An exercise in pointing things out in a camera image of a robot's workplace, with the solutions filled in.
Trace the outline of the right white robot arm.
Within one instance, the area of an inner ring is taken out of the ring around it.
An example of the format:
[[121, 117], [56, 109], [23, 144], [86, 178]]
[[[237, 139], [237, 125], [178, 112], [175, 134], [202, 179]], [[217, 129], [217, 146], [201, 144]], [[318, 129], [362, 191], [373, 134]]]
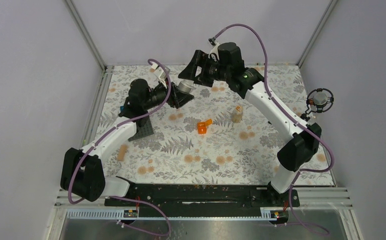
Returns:
[[278, 131], [285, 144], [277, 153], [280, 167], [270, 181], [272, 189], [267, 198], [274, 206], [284, 203], [300, 167], [318, 151], [321, 127], [316, 123], [309, 125], [294, 114], [268, 87], [263, 75], [255, 68], [245, 67], [241, 50], [234, 42], [217, 44], [210, 53], [196, 50], [178, 77], [207, 87], [212, 87], [214, 81], [226, 82]]

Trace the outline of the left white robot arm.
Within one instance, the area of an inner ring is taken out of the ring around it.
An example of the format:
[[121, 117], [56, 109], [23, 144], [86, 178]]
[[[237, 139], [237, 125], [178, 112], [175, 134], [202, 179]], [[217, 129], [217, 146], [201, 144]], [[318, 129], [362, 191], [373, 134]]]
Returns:
[[64, 155], [60, 187], [82, 200], [96, 201], [99, 197], [116, 196], [125, 206], [136, 199], [130, 181], [120, 177], [105, 177], [102, 161], [107, 160], [126, 141], [148, 136], [151, 129], [150, 109], [167, 103], [180, 108], [193, 100], [192, 83], [183, 80], [179, 84], [159, 82], [154, 88], [144, 79], [131, 82], [128, 96], [120, 113], [105, 133], [81, 149], [70, 148]]

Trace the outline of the white blue pill bottle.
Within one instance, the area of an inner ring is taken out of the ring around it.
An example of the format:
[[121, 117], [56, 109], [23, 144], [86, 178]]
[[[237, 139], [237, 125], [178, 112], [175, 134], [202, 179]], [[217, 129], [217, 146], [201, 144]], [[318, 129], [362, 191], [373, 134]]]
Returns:
[[184, 92], [184, 93], [191, 93], [191, 91], [193, 90], [194, 86], [193, 86], [193, 81], [191, 80], [182, 80], [179, 84], [178, 84], [178, 89], [181, 91], [181, 92]]

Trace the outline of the orange pill organizer box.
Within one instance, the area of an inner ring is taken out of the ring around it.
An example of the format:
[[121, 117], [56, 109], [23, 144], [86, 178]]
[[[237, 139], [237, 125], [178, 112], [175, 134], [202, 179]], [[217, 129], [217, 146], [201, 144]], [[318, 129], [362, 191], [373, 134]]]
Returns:
[[197, 123], [197, 132], [200, 135], [206, 134], [208, 126], [213, 123], [212, 119], [208, 119], [206, 121], [201, 121]]

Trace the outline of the clear pill bottle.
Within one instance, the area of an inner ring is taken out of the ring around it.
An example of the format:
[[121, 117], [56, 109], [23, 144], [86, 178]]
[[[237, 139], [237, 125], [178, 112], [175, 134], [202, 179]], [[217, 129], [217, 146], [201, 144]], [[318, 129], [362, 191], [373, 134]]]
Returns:
[[231, 121], [233, 123], [240, 123], [243, 118], [243, 113], [243, 107], [240, 105], [236, 106], [231, 113]]

